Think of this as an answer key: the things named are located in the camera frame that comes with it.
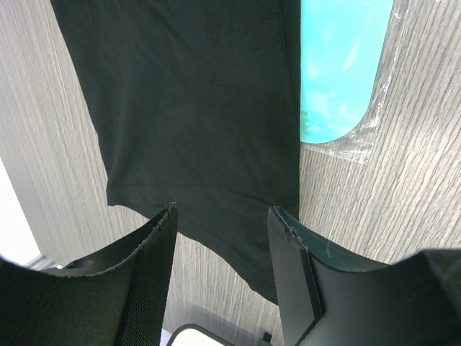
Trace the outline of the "teal folding board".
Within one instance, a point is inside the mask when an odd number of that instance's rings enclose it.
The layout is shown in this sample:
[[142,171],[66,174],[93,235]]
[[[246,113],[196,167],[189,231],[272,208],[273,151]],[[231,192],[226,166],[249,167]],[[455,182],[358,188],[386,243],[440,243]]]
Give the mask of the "teal folding board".
[[372,97],[391,1],[300,4],[300,140],[318,144],[351,132]]

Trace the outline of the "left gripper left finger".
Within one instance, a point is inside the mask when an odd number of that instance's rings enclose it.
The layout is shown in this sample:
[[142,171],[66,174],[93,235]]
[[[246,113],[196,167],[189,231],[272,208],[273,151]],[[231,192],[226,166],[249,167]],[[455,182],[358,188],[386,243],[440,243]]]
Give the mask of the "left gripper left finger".
[[1,261],[3,345],[158,345],[178,210],[64,268]]

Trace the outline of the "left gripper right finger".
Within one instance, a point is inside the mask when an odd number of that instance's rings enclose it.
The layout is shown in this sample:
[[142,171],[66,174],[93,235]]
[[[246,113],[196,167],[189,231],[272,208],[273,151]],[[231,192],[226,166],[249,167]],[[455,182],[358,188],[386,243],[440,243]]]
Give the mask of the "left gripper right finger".
[[286,345],[458,345],[460,251],[425,249],[388,265],[267,217]]

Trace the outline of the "black floral t-shirt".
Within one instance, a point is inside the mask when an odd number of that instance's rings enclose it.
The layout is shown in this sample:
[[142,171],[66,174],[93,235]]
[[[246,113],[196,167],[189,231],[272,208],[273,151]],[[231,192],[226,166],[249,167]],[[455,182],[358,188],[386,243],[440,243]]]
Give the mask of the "black floral t-shirt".
[[267,214],[299,213],[299,1],[53,1],[107,202],[179,231],[277,300]]

